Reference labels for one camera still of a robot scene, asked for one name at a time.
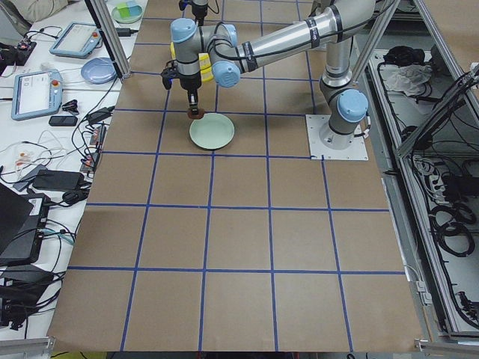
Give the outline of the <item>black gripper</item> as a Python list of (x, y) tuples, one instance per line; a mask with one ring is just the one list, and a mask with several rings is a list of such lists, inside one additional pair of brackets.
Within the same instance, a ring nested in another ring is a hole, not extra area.
[(190, 105), (194, 105), (192, 108), (188, 107), (188, 115), (198, 115), (198, 89), (200, 88), (200, 73), (193, 75), (182, 75), (180, 78), (180, 85), (182, 89), (187, 91), (187, 97)]

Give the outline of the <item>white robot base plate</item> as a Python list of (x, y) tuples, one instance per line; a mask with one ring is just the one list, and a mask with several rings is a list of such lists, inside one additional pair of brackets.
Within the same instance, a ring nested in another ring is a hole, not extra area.
[(305, 116), (310, 157), (326, 161), (367, 161), (365, 139), (358, 124), (354, 133), (339, 135), (329, 127), (329, 115)]

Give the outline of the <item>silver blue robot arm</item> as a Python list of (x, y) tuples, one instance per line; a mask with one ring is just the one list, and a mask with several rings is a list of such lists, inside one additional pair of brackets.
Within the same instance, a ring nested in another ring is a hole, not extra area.
[(162, 83), (169, 89), (178, 80), (187, 92), (188, 116), (201, 118), (201, 53), (208, 54), (217, 85), (232, 88), (243, 73), (325, 44), (326, 67), (320, 89), (331, 111), (328, 128), (333, 135), (352, 136), (368, 109), (367, 103), (357, 105), (357, 100), (366, 98), (350, 86), (353, 37), (372, 19), (374, 8), (374, 1), (328, 1), (315, 16), (243, 43), (238, 43), (233, 25), (199, 25), (193, 19), (176, 19), (170, 25), (175, 58), (162, 71)]

